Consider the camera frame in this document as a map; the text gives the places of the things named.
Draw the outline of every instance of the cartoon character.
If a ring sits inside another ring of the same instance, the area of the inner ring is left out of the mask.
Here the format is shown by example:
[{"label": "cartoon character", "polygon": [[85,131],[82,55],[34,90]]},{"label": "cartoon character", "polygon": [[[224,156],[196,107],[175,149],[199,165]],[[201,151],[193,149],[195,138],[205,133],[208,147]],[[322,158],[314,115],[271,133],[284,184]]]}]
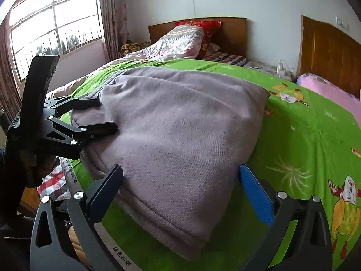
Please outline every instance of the cartoon character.
[{"label": "cartoon character", "polygon": [[340,258],[343,260],[347,255],[347,243],[354,236],[359,226],[360,208],[356,206],[356,199],[361,197],[361,190],[357,188],[350,176],[346,177],[342,188],[339,188],[331,180],[329,180],[329,187],[332,195],[340,198],[333,208],[331,224],[332,253],[336,249],[337,235],[348,236],[340,253]]},{"label": "cartoon character", "polygon": [[287,103],[302,103],[304,105],[306,105],[307,107],[310,107],[309,104],[307,104],[306,102],[303,101],[304,97],[301,94],[301,90],[298,88],[295,88],[295,90],[291,89],[288,87],[287,84],[282,83],[282,85],[279,86],[273,86],[273,89],[275,91],[278,91],[278,93],[273,92],[273,91],[269,91],[272,95],[275,95],[279,98],[281,98],[282,100],[286,101]]},{"label": "cartoon character", "polygon": [[272,115],[273,111],[265,107],[265,110],[263,111],[263,116],[270,117]]},{"label": "cartoon character", "polygon": [[359,153],[359,151],[358,150],[356,150],[356,148],[351,148],[351,151],[357,156],[357,157],[359,157],[359,158],[361,158],[361,154]]}]

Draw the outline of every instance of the pink pillow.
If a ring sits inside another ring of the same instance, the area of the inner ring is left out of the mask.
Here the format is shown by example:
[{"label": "pink pillow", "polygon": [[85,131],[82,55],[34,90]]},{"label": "pink pillow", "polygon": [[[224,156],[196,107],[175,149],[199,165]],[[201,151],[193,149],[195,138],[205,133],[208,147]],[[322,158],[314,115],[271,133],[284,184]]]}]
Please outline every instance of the pink pillow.
[{"label": "pink pillow", "polygon": [[301,75],[297,79],[297,83],[352,113],[361,128],[361,102],[354,95],[346,93],[328,80],[310,73]]}]

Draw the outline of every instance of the folded blanket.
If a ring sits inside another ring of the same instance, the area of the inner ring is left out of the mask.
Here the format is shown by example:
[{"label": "folded blanket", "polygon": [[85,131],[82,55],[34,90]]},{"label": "folded blanket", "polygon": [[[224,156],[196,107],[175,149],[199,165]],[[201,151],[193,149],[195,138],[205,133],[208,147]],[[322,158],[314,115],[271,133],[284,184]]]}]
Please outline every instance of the folded blanket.
[{"label": "folded blanket", "polygon": [[117,201],[174,252],[195,259],[224,214],[251,155],[268,92],[223,74],[132,68],[112,75],[84,99],[102,105],[71,113],[73,125],[114,121],[119,132],[84,148],[99,179],[124,171]]}]

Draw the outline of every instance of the bed frame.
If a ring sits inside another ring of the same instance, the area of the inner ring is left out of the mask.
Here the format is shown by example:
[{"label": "bed frame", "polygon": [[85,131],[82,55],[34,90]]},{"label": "bed frame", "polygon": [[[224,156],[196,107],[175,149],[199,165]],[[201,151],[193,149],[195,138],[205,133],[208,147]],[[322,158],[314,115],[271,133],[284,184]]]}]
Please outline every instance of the bed frame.
[{"label": "bed frame", "polygon": [[302,16],[297,74],[314,73],[360,97],[361,45],[331,24]]},{"label": "bed frame", "polygon": [[[179,21],[222,21],[222,27],[213,35],[212,42],[220,47],[220,51],[225,53],[246,56],[247,53],[247,33],[246,18],[238,17],[206,17],[182,19]],[[150,41],[154,44],[170,30],[175,28],[176,22],[156,24],[148,26]]]}]

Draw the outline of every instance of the red pillow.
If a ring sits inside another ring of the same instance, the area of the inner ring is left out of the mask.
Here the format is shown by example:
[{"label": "red pillow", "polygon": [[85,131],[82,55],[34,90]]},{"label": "red pillow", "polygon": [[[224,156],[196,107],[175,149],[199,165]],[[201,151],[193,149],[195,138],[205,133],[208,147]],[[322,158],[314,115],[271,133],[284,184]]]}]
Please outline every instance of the red pillow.
[{"label": "red pillow", "polygon": [[198,26],[203,28],[202,46],[197,56],[197,59],[203,59],[205,57],[205,53],[208,50],[209,44],[211,43],[213,34],[221,28],[222,22],[221,21],[181,21],[181,22],[177,22],[176,26],[181,26],[184,24],[189,24],[191,26]]}]

